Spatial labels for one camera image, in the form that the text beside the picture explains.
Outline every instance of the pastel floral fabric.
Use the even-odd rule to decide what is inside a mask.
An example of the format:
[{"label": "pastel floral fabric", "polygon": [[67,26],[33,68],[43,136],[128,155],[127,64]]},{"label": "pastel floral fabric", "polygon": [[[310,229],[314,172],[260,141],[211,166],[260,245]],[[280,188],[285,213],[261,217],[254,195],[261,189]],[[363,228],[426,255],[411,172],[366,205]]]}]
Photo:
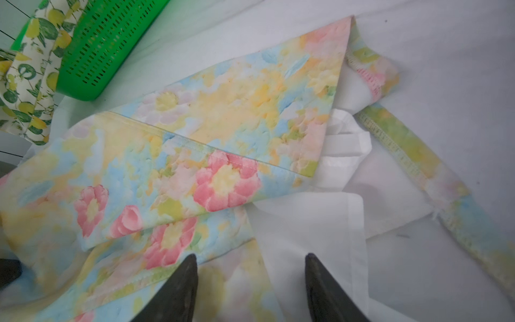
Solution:
[{"label": "pastel floral fabric", "polygon": [[4,248],[24,271],[0,306],[61,294],[25,320],[129,321],[194,253],[197,321],[283,321],[241,205],[308,189],[353,26],[90,116],[2,178]]},{"label": "pastel floral fabric", "polygon": [[0,130],[48,142],[64,50],[87,0],[43,0],[14,61],[0,61]]}]

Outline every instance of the lemon print fabric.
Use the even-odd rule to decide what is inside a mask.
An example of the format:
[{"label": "lemon print fabric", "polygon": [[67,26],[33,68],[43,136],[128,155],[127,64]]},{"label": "lemon print fabric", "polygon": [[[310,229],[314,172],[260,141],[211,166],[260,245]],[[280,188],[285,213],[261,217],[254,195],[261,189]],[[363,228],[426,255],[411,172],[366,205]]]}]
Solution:
[{"label": "lemon print fabric", "polygon": [[0,61],[0,130],[48,142],[65,49],[87,0],[43,0],[14,61]]}]

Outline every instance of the green plastic basket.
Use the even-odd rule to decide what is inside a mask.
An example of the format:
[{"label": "green plastic basket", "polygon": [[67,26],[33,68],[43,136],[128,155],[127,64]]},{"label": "green plastic basket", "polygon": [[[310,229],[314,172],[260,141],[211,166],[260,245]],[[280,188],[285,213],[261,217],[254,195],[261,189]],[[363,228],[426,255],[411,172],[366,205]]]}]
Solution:
[{"label": "green plastic basket", "polygon": [[90,0],[66,48],[57,92],[94,100],[169,0]]}]

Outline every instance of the white surface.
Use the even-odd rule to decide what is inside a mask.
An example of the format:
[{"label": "white surface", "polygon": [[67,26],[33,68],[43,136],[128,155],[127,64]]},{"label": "white surface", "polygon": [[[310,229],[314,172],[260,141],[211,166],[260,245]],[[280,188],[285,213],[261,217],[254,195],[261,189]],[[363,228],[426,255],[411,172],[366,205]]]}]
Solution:
[{"label": "white surface", "polygon": [[513,322],[508,299],[427,216],[367,240],[369,295],[419,322]]},{"label": "white surface", "polygon": [[7,162],[10,164],[18,165],[18,163],[22,160],[20,156],[14,156],[11,154],[4,153],[0,151],[0,161]]},{"label": "white surface", "polygon": [[[304,192],[258,201],[246,209],[288,321],[311,321],[304,282],[304,257],[309,252],[368,313],[367,251],[360,196]],[[317,217],[313,215],[316,213],[324,215]]]},{"label": "white surface", "polygon": [[[227,0],[214,6],[236,3]],[[515,142],[508,132],[515,119],[511,108],[514,6],[512,0],[265,0],[220,24],[211,21],[218,16],[204,15],[200,22],[209,29],[196,35],[188,33],[197,32],[196,27],[182,29],[188,38],[162,44],[144,56],[137,56],[135,50],[97,101],[81,103],[65,98],[63,108],[56,113],[52,134],[62,132],[54,131],[56,124],[67,128],[87,115],[127,103],[214,63],[357,14],[367,44],[394,59],[403,72],[398,92],[382,104],[464,180],[507,234],[515,236]],[[380,205],[367,198],[367,207],[379,209]],[[478,265],[459,253],[450,238],[442,238],[442,231],[419,222],[412,225],[420,227],[416,231],[425,236],[423,242],[400,248],[388,236],[375,238],[381,249],[369,252],[373,298],[394,299],[394,308],[412,317],[420,316],[421,321],[434,320],[435,314],[441,321],[486,316],[496,321],[515,319],[500,290]],[[430,242],[442,243],[438,256],[431,257],[426,251]],[[399,261],[400,255],[410,261]],[[409,266],[411,261],[417,266]],[[449,265],[455,261],[460,265]],[[385,266],[391,274],[376,275],[375,269]],[[440,272],[444,268],[447,275],[431,274],[431,270]],[[495,303],[485,306],[483,297],[460,293],[464,284],[474,287],[473,294],[489,294]],[[393,297],[391,290],[404,296]]]},{"label": "white surface", "polygon": [[9,48],[13,42],[13,38],[0,32],[0,48]]}]

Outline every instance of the fabric fold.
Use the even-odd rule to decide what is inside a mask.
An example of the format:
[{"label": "fabric fold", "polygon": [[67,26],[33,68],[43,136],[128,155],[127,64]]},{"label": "fabric fold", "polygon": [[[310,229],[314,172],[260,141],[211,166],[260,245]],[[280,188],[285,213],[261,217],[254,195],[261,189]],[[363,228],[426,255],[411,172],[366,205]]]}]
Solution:
[{"label": "fabric fold", "polygon": [[[141,291],[123,308],[133,316],[195,253],[212,267],[200,279],[220,286],[203,320],[230,316],[241,281],[236,320],[281,320],[259,286],[266,271],[247,265],[261,255],[233,207],[309,189],[349,37],[362,49],[353,29],[348,17],[88,117],[2,178],[3,230],[25,265],[3,305],[48,296],[78,274],[33,320],[98,321]],[[374,59],[361,59],[375,86],[391,86]]]}]

